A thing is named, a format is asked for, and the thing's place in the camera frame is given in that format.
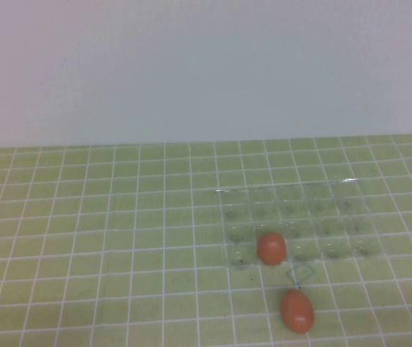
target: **green table surface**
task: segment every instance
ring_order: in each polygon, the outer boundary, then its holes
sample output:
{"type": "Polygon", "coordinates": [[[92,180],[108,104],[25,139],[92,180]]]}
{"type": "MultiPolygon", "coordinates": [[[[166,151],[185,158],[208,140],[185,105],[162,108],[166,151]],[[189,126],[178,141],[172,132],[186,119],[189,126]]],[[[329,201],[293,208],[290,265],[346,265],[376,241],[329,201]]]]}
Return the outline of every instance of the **green table surface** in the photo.
{"type": "Polygon", "coordinates": [[[0,148],[0,346],[127,344],[412,347],[412,134],[0,148]],[[216,189],[346,178],[387,256],[226,266],[216,189]]]}

